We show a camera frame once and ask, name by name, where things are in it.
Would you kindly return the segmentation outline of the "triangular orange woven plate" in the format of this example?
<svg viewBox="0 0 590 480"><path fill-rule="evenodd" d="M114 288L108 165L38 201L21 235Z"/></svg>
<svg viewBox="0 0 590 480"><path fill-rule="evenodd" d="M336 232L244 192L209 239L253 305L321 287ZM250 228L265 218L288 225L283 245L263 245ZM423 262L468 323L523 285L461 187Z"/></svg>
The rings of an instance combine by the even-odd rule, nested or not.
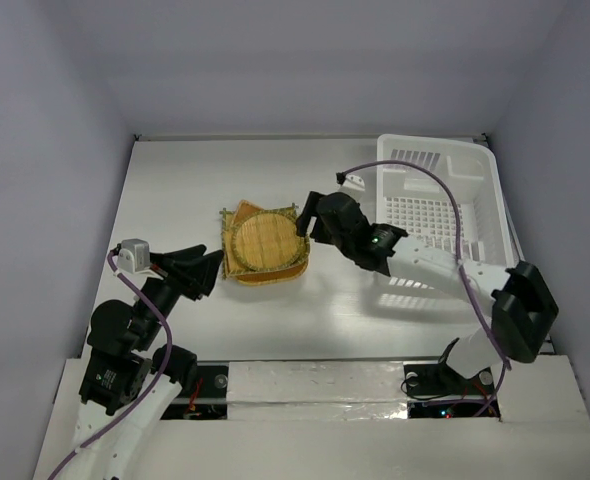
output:
<svg viewBox="0 0 590 480"><path fill-rule="evenodd" d="M232 217L232 226L240 224L248 217L263 211L263 208L247 200L241 200Z"/></svg>

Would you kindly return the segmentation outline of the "thick tan woven plate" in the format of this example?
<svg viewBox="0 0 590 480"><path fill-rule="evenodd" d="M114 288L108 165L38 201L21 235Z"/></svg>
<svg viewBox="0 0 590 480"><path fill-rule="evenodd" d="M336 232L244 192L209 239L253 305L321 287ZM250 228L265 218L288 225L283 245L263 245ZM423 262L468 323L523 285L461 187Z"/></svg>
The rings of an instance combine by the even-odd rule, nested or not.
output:
<svg viewBox="0 0 590 480"><path fill-rule="evenodd" d="M284 270L263 272L263 273L247 273L234 276L233 279L241 285L246 286L264 286L270 284L277 284L287 282L300 277L308 267L308 259L298 262Z"/></svg>

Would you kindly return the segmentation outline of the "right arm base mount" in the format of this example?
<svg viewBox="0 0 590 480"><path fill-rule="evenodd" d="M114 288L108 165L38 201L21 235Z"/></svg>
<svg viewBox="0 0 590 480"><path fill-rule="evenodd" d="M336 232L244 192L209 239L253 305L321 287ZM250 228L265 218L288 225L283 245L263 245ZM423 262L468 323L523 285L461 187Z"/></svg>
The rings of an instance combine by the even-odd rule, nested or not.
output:
<svg viewBox="0 0 590 480"><path fill-rule="evenodd" d="M501 417L489 368L464 379L437 362L407 362L403 367L400 390L410 419Z"/></svg>

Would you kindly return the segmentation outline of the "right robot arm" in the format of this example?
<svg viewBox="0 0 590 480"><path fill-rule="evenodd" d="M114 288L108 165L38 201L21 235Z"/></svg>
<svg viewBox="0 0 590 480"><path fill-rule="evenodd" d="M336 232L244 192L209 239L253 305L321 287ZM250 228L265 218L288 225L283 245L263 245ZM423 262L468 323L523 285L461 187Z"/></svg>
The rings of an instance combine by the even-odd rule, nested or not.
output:
<svg viewBox="0 0 590 480"><path fill-rule="evenodd" d="M494 365L533 363L559 314L535 265L462 259L397 226L370 222L347 193L310 193L295 225L298 236L336 247L364 270L417 281L471 306L479 329L452 340L436 362L406 368L409 396L460 395Z"/></svg>

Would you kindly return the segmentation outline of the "small round bamboo plate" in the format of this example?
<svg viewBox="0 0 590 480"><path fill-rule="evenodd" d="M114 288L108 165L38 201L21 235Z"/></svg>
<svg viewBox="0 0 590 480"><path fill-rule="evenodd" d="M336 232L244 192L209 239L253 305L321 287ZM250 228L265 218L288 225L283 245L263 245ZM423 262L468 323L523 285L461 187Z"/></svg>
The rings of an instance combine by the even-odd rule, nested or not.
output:
<svg viewBox="0 0 590 480"><path fill-rule="evenodd" d="M294 220L273 211L260 211L243 220L233 230L231 242L237 261L253 271L288 267L303 248Z"/></svg>

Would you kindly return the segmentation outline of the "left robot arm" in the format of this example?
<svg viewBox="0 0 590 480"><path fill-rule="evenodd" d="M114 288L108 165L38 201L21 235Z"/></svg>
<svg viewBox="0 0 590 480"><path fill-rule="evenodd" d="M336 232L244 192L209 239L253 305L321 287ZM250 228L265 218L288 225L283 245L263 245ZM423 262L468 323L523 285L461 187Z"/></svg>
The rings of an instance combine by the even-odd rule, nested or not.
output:
<svg viewBox="0 0 590 480"><path fill-rule="evenodd" d="M141 239L108 252L108 267L135 301L107 300L92 313L71 450L50 478L133 477L166 409L199 387L197 357L174 345L168 317L180 298L211 294L223 259L203 244L153 253Z"/></svg>

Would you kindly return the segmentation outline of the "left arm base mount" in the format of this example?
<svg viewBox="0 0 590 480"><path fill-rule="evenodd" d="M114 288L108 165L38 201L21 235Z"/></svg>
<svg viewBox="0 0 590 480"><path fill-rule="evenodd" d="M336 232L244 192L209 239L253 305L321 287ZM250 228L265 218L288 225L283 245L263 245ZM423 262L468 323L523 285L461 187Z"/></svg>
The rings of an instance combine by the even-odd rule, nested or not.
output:
<svg viewBox="0 0 590 480"><path fill-rule="evenodd" d="M225 420L227 418L228 363L199 363L190 391L182 392L162 414L162 420Z"/></svg>

